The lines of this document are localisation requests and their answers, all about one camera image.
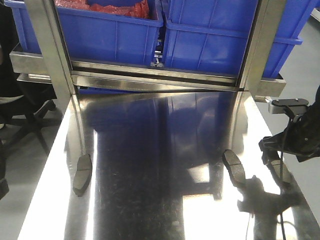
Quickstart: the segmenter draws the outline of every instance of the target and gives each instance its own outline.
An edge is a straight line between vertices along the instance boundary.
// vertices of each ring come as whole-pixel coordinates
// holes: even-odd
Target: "office chair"
[[[17,81],[19,74],[14,73],[9,56],[17,43],[12,11],[0,4],[0,124],[21,127],[6,142],[0,139],[0,199],[9,191],[5,179],[7,150],[27,134],[34,133],[48,155],[50,149],[41,129],[61,122],[61,118],[44,119],[48,111],[56,109],[53,99],[57,97],[52,85]]]

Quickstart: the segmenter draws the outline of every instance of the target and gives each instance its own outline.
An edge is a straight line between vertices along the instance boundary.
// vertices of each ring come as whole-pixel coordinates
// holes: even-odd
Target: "blue plastic crate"
[[[134,5],[140,0],[89,0],[90,4]],[[12,8],[24,52],[41,53],[25,3],[5,0]],[[159,0],[148,0],[151,19],[58,7],[69,54],[73,58],[149,66],[163,26]]]
[[[163,58],[167,68],[238,75],[248,33],[175,24],[167,19]],[[298,38],[276,37],[263,76],[276,78]]]
[[[258,0],[170,0],[175,24],[249,32]],[[287,0],[277,37],[297,38],[319,0]]]

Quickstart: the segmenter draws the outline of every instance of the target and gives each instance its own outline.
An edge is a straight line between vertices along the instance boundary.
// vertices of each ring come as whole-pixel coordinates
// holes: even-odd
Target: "shiny metal surface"
[[[258,93],[259,81],[264,73],[269,53],[276,36],[287,0],[259,0],[244,54],[239,87]]]
[[[72,98],[44,167],[20,240],[246,239],[249,213],[222,153],[239,157],[247,179],[280,189],[261,160],[270,135],[248,92],[80,95]],[[72,191],[77,161],[92,159],[84,196]],[[284,213],[290,240],[320,229],[297,186]],[[262,208],[273,208],[261,200]],[[250,218],[247,239],[266,233],[269,215]]]
[[[96,72],[73,71],[73,84],[76,86],[110,88],[140,92],[154,91],[187,91],[187,90],[221,90],[238,91],[237,87],[210,84],[204,82],[189,82],[165,80],[156,78],[111,75]]]
[[[53,0],[25,0],[27,11],[62,112],[75,93],[71,62]]]

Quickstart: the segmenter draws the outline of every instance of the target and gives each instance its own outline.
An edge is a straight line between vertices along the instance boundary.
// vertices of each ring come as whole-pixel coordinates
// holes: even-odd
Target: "metal rail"
[[[287,0],[259,0],[242,61],[238,86],[258,95],[261,79]]]
[[[18,45],[10,54],[16,73],[22,73],[19,81],[51,83],[49,71],[41,54],[21,52]],[[76,86],[109,88],[139,92],[174,91],[239,91],[235,87],[236,76],[214,75],[206,72],[183,71],[129,64],[87,60],[71,60],[72,82]],[[278,97],[286,82],[277,79],[262,78],[259,81],[257,95]]]

